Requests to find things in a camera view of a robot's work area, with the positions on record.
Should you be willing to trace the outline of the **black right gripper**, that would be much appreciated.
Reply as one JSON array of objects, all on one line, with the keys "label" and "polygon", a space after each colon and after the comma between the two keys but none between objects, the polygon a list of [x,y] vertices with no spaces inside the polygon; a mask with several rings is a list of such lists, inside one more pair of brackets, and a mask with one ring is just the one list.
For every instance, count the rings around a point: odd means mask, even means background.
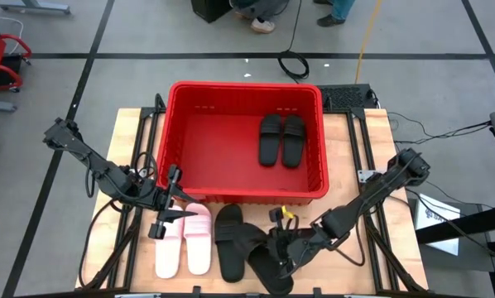
[{"label": "black right gripper", "polygon": [[299,217],[285,206],[271,209],[269,219],[275,224],[267,235],[267,247],[278,265],[278,277],[290,277],[306,264],[306,257],[313,252],[310,239],[312,228],[299,228]]}]

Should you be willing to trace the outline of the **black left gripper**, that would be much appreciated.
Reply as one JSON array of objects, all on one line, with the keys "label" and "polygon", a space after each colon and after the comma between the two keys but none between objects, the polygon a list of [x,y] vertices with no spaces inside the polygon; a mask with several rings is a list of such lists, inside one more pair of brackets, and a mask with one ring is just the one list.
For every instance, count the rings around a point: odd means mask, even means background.
[{"label": "black left gripper", "polygon": [[182,200],[198,203],[198,200],[186,194],[178,186],[181,177],[180,168],[172,164],[168,172],[168,185],[159,196],[159,211],[156,221],[151,224],[148,237],[151,239],[163,239],[166,234],[166,224],[172,224],[176,219],[197,215],[195,212],[172,209],[174,196]]}]

